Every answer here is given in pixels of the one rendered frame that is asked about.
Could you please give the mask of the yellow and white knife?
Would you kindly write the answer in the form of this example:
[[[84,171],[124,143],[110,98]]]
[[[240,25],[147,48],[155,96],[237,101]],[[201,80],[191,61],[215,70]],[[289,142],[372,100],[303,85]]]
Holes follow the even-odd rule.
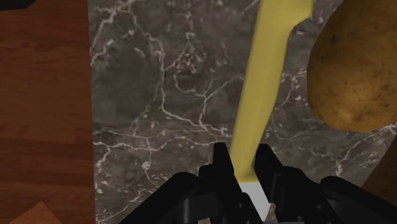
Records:
[[[229,155],[239,186],[261,220],[267,217],[270,203],[252,164],[277,99],[289,34],[311,17],[313,8],[313,0],[259,0]]]

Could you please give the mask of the brown potato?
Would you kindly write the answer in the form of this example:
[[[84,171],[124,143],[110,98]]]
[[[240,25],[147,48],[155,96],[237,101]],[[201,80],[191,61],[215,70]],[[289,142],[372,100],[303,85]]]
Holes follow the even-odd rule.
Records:
[[[313,115],[334,129],[397,121],[397,0],[343,0],[312,47],[307,95]]]

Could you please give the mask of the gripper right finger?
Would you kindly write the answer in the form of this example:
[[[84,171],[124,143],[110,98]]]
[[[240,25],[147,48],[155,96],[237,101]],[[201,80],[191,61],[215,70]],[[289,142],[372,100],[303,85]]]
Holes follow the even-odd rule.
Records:
[[[397,206],[340,178],[316,183],[260,144],[254,171],[280,224],[397,224]]]

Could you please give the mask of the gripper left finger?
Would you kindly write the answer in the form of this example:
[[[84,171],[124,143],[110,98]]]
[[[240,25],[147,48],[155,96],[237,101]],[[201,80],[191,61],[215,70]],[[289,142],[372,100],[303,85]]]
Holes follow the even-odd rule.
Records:
[[[226,144],[214,144],[211,164],[196,176],[178,172],[119,224],[263,224],[234,176]]]

